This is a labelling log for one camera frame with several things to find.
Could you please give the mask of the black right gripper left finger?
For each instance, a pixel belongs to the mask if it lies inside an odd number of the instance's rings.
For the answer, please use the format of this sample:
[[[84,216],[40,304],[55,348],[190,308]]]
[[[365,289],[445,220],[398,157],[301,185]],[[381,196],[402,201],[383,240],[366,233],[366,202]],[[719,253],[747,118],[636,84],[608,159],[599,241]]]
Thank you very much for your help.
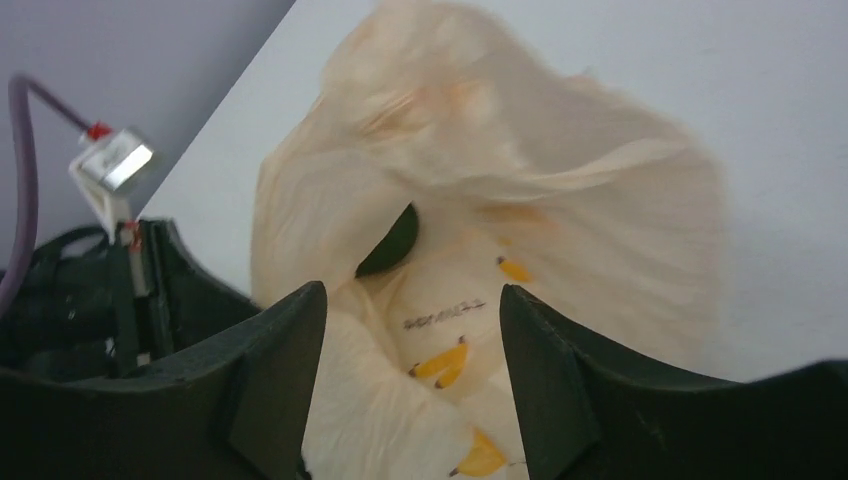
[[[5,479],[302,479],[325,332],[317,281],[121,379],[1,373]]]

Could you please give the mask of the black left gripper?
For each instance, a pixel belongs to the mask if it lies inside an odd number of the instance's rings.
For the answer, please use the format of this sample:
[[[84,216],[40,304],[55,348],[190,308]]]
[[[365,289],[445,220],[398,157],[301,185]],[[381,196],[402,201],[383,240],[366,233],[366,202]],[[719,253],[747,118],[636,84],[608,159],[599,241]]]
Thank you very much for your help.
[[[142,349],[135,276],[140,244],[133,225],[110,237],[94,225],[38,247],[21,289],[1,316],[1,364],[33,369],[34,359],[60,358],[44,375],[62,380],[120,378],[136,370],[142,350],[159,359],[258,314],[245,295],[207,272],[170,219],[142,222]]]

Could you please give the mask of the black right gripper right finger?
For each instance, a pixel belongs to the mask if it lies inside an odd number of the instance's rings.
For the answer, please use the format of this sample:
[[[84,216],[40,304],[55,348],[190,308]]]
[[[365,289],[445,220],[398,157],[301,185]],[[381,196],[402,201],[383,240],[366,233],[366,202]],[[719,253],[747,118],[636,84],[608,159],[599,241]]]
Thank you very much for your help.
[[[847,475],[843,360],[717,379],[633,351],[512,285],[500,325],[533,479]]]

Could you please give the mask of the orange translucent plastic bag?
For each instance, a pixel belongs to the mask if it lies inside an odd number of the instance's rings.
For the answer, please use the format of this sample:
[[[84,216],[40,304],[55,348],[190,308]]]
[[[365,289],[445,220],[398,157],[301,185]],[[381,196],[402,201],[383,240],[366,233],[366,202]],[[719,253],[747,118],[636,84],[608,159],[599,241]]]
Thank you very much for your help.
[[[302,456],[315,479],[523,479],[499,327],[520,284],[691,369],[719,319],[725,188],[663,116],[545,65],[484,11],[383,1],[262,162],[251,295],[327,292]],[[412,203],[395,268],[358,265]]]

